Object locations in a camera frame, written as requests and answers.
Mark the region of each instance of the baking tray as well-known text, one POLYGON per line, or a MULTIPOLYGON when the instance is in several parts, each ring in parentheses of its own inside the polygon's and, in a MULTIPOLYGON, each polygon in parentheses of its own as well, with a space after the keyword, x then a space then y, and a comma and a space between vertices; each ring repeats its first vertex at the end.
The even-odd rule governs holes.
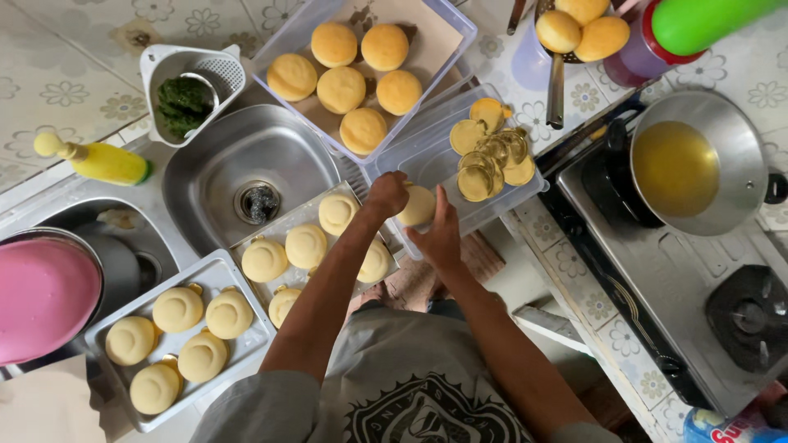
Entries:
MULTIPOLYGON (((312 225, 320 227, 320 221, 318 219, 318 208, 320 206, 320 202, 326 196, 332 194, 349 195, 356 199, 356 201, 359 201, 359 197, 355 194, 355 192, 353 192, 353 188, 351 188, 347 181, 343 181, 333 188, 330 188, 328 191, 323 192, 321 195, 318 195, 312 200, 304 203, 294 210, 291 210, 284 217, 274 220, 270 224, 266 225, 265 228, 251 234, 247 238, 241 240, 238 244, 235 244, 232 248, 230 248, 230 250, 235 256, 236 262, 241 262, 243 253, 247 250, 247 248, 249 248, 252 240, 257 236, 264 236, 265 238, 274 240, 284 246, 284 239, 287 237, 290 229, 293 229, 298 225, 302 225, 303 223, 311 223, 312 225)), ((323 231, 323 233, 325 234, 325 239, 328 241, 328 249, 330 250, 336 241, 339 240, 339 237, 333 236, 326 231, 323 231)), ((388 249, 388 245, 379 232, 375 238, 380 240, 388 249)), ((388 254, 390 257, 388 262, 388 272, 383 278, 394 274, 400 268, 399 263, 397 263, 397 261, 394 259, 394 256, 391 254, 390 250, 388 251, 388 254)), ((271 299, 273 298, 274 293, 277 291, 277 288, 279 288, 281 285, 285 285, 290 289, 303 289, 303 287, 307 285, 307 281, 309 281, 309 272, 309 270, 297 268, 292 264, 289 264, 284 274, 277 277, 276 279, 269 281, 268 283, 255 283, 249 280, 249 284, 254 287, 261 300, 265 302, 267 307, 268 304, 271 303, 271 299)), ((353 287, 353 297, 363 293, 377 283, 378 281, 374 283, 362 283, 361 281, 356 280, 355 286, 353 287)))
POLYGON ((195 402, 199 398, 210 393, 221 383, 233 380, 233 375, 239 370, 244 369, 252 362, 258 361, 260 356, 265 355, 268 347, 276 335, 277 331, 268 319, 265 310, 255 297, 255 293, 243 277, 240 269, 235 265, 229 252, 224 249, 216 250, 198 261, 188 269, 179 272, 167 281, 146 292, 136 300, 122 307, 119 311, 104 318, 96 323, 85 333, 85 341, 90 350, 96 356, 98 364, 108 375, 110 384, 115 393, 121 398, 123 408, 126 410, 129 419, 139 432, 149 432, 156 426, 161 425, 166 420, 172 418, 179 411, 195 402), (146 415, 138 412, 132 406, 131 398, 128 395, 128 387, 132 383, 134 376, 144 367, 162 361, 162 357, 167 355, 177 355, 186 341, 200 332, 206 325, 205 315, 191 329, 180 333, 163 333, 158 338, 158 346, 142 362, 134 366, 121 367, 112 363, 104 352, 106 334, 110 327, 118 320, 129 315, 138 315, 150 320, 153 319, 151 311, 153 303, 162 292, 176 286, 187 286, 196 283, 203 288, 203 302, 205 307, 219 292, 228 286, 235 286, 237 291, 246 297, 255 319, 246 332, 233 340, 226 340, 230 347, 230 357, 225 369, 215 378, 205 383, 192 383, 184 380, 184 389, 178 396, 175 403, 166 411, 158 415, 146 415))

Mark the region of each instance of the tiled countertop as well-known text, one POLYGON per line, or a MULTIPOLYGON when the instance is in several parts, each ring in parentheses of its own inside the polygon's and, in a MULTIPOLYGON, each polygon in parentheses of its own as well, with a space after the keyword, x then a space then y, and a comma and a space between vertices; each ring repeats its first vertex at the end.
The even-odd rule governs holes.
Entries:
MULTIPOLYGON (((512 74, 515 51, 533 16, 526 15, 509 36, 505 33, 509 2, 468 0, 459 8, 479 26, 477 41, 464 57, 478 79, 495 85, 517 121, 529 129, 534 154, 630 91, 612 83, 599 62, 567 66, 566 127, 554 131, 545 124, 547 92, 520 86, 512 74)), ((685 89, 725 95, 753 121, 771 166, 788 172, 786 44, 788 9, 782 9, 718 42, 694 63, 667 73, 644 90, 643 99, 652 102, 685 89)), ((649 436, 654 441, 683 441, 683 420, 690 407, 678 399, 539 199, 525 202, 502 219, 515 240, 545 267, 545 275, 556 286, 553 295, 649 436)), ((758 222, 766 230, 788 230, 788 204, 764 205, 758 222)), ((772 236, 782 241, 788 235, 772 236)))

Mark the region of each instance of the plastic bottle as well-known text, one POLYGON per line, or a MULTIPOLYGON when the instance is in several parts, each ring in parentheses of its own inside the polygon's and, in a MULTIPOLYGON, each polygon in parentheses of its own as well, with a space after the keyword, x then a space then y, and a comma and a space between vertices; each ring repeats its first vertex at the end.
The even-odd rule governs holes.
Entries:
POLYGON ((120 186, 144 182, 152 169, 144 158, 111 144, 63 142, 50 132, 38 134, 33 147, 39 155, 57 154, 69 160, 79 175, 120 186))
POLYGON ((684 421, 685 443, 788 443, 788 432, 766 425, 760 414, 743 412, 725 420, 720 414, 695 408, 684 421))
POLYGON ((663 0, 652 27, 668 52, 691 55, 786 5, 786 0, 663 0))

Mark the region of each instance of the parchment paper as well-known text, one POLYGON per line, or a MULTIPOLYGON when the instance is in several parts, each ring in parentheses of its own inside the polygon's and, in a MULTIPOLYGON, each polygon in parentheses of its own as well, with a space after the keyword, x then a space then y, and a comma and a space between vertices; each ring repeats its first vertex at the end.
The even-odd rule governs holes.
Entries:
MULTIPOLYGON (((375 71, 362 60, 360 44, 364 34, 375 24, 380 23, 398 24, 403 28, 411 45, 407 52, 407 58, 400 69, 415 75, 422 83, 424 91, 431 85, 435 74, 463 40, 463 36, 459 32, 425 5, 422 0, 348 0, 342 9, 332 17, 332 21, 346 24, 355 32, 356 38, 359 40, 359 56, 355 62, 350 64, 367 80, 366 98, 359 107, 372 108, 380 112, 388 128, 391 128, 400 117, 384 111, 377 102, 374 87, 387 73, 375 71)), ((299 54, 312 62, 318 71, 318 78, 328 70, 315 60, 308 45, 299 54)), ((342 143, 340 123, 343 116, 333 114, 323 107, 317 94, 291 104, 334 140, 342 143)))
POLYGON ((0 442, 106 443, 90 399, 84 354, 0 383, 0 442))

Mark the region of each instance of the person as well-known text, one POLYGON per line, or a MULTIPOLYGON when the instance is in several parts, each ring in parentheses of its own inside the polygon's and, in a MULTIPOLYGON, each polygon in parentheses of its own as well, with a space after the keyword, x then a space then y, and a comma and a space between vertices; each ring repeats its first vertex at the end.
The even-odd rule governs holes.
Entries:
POLYGON ((210 405, 193 443, 620 441, 460 260, 457 212, 441 186, 429 231, 407 235, 465 321, 360 308, 343 328, 370 243, 407 204, 406 179, 396 171, 375 180, 260 371, 210 405))

